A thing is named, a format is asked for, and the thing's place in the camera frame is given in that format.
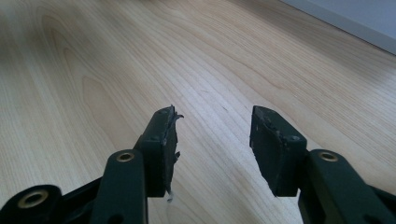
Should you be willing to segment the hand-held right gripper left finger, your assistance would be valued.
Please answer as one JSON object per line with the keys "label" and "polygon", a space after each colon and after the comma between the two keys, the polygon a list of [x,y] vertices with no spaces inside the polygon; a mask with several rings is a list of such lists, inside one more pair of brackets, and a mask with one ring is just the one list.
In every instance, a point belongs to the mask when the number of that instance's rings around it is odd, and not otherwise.
{"label": "hand-held right gripper left finger", "polygon": [[183,118],[173,105],[156,111],[134,149],[144,158],[146,192],[149,197],[171,193],[177,151],[177,120]]}

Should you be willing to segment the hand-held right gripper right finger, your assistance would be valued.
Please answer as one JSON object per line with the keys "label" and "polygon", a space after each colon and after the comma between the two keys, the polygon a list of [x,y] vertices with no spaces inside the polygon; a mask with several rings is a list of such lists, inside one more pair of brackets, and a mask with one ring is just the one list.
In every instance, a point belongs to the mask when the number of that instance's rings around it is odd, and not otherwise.
{"label": "hand-held right gripper right finger", "polygon": [[254,105],[249,136],[262,177],[276,197],[297,195],[297,170],[307,140],[275,110]]}

